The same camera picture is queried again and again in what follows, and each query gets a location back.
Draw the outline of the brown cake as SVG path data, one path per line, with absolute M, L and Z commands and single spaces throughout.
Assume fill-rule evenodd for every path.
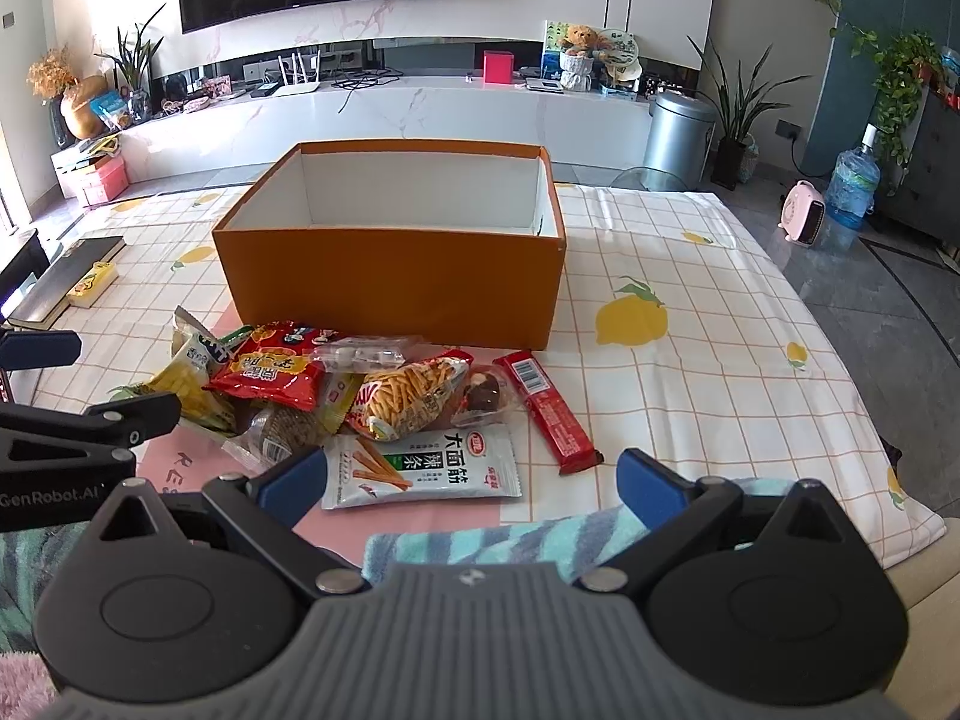
M 324 444 L 335 433 L 322 406 L 302 411 L 271 401 L 256 401 L 239 436 L 226 439 L 223 450 L 258 475 L 304 449 Z

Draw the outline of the yellow chip bag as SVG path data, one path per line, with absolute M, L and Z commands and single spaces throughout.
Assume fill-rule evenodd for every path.
M 238 430 L 235 407 L 224 395 L 210 390 L 208 384 L 252 330 L 252 325 L 241 325 L 224 337 L 215 337 L 212 330 L 179 305 L 172 314 L 171 359 L 166 366 L 151 379 L 114 388 L 110 398 L 176 395 L 181 402 L 182 419 L 215 434 L 234 436 Z

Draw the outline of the silver spicy strip packet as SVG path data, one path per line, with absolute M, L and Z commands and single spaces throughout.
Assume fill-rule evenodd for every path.
M 421 431 L 395 442 L 338 434 L 325 442 L 324 455 L 324 511 L 523 495 L 511 436 L 503 424 Z

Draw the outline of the red wafer bar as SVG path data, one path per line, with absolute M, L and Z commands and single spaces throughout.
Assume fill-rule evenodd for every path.
M 594 447 L 560 390 L 530 351 L 514 351 L 494 358 L 493 364 L 516 388 L 527 414 L 555 458 L 560 475 L 574 475 L 604 463 L 604 456 Z

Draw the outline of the red chip bag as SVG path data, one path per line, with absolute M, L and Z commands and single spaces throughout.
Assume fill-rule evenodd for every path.
M 205 388 L 240 400 L 313 411 L 324 377 L 319 348 L 338 337 L 335 330 L 289 320 L 257 325 Z

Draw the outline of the orange stick snack bag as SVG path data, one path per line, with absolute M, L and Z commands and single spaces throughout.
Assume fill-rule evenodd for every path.
M 366 374 L 345 421 L 355 433 L 377 442 L 418 433 L 441 416 L 472 362 L 466 351 L 449 349 L 393 371 Z

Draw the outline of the clear yogurt ball pack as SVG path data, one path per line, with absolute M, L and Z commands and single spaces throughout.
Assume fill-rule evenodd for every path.
M 371 337 L 352 335 L 316 341 L 311 361 L 325 372 L 336 374 L 374 374 L 395 371 L 415 361 L 428 348 L 420 337 Z

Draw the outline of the clear chocolate candy pack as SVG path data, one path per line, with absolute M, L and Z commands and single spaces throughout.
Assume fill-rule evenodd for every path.
M 474 364 L 455 395 L 451 424 L 460 429 L 505 422 L 521 402 L 503 369 L 493 364 Z

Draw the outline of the yellow white America packet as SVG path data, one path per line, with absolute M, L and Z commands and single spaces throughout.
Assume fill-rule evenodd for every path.
M 325 434 L 335 434 L 352 408 L 363 374 L 327 372 L 319 390 L 316 416 Z

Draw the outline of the black book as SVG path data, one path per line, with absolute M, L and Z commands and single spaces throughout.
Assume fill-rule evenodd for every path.
M 75 241 L 37 278 L 29 293 L 7 317 L 10 327 L 50 330 L 67 310 L 68 293 L 96 262 L 110 262 L 124 249 L 122 236 Z

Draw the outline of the pink placemat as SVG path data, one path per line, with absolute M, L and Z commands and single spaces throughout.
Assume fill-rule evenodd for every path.
M 220 473 L 244 472 L 244 466 L 221 450 L 215 434 L 181 421 L 167 436 L 151 439 L 139 452 L 139 475 L 158 493 L 192 493 Z M 364 544 L 378 533 L 454 532 L 496 527 L 501 499 L 419 500 L 377 504 L 346 511 L 313 507 L 295 532 L 314 546 L 329 548 L 353 564 L 363 562 Z

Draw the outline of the striped teal towel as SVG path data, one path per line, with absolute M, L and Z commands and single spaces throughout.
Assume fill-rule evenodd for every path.
M 364 546 L 361 573 L 379 585 L 397 564 L 553 564 L 565 582 L 599 567 L 647 534 L 626 505 L 594 514 L 457 532 L 381 533 Z

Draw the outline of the blue water jug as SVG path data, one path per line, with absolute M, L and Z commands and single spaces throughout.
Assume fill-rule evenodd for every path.
M 854 231 L 861 229 L 874 208 L 874 193 L 882 176 L 874 156 L 875 135 L 877 128 L 867 124 L 861 143 L 838 154 L 825 192 L 828 216 Z

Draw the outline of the silver trash can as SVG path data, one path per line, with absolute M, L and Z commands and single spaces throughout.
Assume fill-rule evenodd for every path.
M 715 108 L 703 99 L 664 91 L 652 98 L 649 115 L 643 166 L 669 172 L 685 187 L 697 187 L 718 123 Z

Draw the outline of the red box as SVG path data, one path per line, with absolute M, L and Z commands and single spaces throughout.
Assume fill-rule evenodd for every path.
M 514 76 L 514 55 L 505 50 L 485 50 L 482 82 L 485 85 L 511 85 Z

